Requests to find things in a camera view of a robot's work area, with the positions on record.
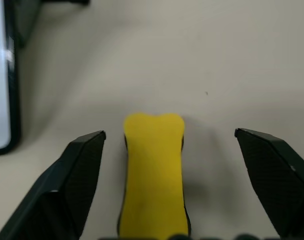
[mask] white table surface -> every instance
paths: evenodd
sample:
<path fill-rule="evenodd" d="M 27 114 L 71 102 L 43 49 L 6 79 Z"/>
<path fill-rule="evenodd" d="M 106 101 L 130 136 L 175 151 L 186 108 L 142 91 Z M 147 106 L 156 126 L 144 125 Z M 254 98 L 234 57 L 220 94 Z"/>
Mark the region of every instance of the white table surface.
<path fill-rule="evenodd" d="M 181 114 L 192 236 L 277 236 L 234 129 L 286 140 L 304 158 L 304 0 L 92 0 L 48 4 L 20 53 L 24 136 L 0 157 L 0 229 L 78 136 L 105 130 L 82 240 L 117 235 L 123 120 Z"/>

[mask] yellow sponge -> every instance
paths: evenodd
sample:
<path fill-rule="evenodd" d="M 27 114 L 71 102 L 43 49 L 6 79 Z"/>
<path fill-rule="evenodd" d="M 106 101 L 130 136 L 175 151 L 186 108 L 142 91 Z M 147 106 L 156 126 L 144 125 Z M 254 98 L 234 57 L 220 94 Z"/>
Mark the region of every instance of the yellow sponge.
<path fill-rule="evenodd" d="M 119 236 L 165 240 L 188 235 L 181 167 L 183 119 L 177 114 L 136 113 L 125 119 L 124 133 L 128 163 Z"/>

